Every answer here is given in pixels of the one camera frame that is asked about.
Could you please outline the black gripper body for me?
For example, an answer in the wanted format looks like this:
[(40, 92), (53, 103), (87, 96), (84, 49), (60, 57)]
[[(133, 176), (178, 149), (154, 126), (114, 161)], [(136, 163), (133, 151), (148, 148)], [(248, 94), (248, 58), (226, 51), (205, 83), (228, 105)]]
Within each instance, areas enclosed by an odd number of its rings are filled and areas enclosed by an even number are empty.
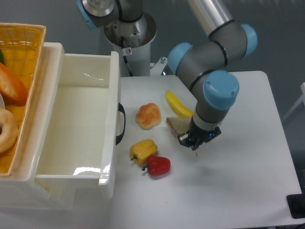
[(215, 137), (215, 129), (201, 129), (191, 118), (188, 134), (188, 143), (207, 143)]

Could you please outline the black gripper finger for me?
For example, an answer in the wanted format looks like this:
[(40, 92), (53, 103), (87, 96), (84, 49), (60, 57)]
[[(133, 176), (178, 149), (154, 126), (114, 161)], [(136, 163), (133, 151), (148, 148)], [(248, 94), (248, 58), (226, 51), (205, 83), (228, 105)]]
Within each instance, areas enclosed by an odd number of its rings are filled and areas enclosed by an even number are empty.
[(182, 133), (177, 136), (177, 139), (180, 145), (185, 146), (187, 148), (191, 148), (193, 151), (196, 151), (199, 147), (200, 141), (192, 136), (190, 133)]
[(204, 143), (208, 143), (211, 140), (213, 140), (214, 138), (218, 137), (221, 134), (221, 130), (220, 127), (216, 126), (214, 128), (214, 130), (210, 130), (210, 131), (203, 131), (203, 142)]

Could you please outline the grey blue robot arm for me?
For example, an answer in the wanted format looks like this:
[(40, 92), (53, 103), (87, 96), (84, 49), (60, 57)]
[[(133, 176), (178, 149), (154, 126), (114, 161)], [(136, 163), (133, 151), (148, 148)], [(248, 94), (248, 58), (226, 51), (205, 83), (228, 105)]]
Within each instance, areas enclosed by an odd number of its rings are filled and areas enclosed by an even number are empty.
[[(238, 80), (224, 67), (251, 54), (257, 47), (255, 30), (235, 22), (220, 0), (188, 2), (209, 41), (201, 47), (184, 42), (175, 46), (167, 63), (197, 104), (188, 129), (177, 135), (192, 150), (220, 135), (220, 124), (239, 92)], [(121, 76), (150, 73), (150, 43), (156, 24), (140, 0), (79, 0), (76, 2), (87, 26), (104, 28), (107, 40), (119, 54)]]

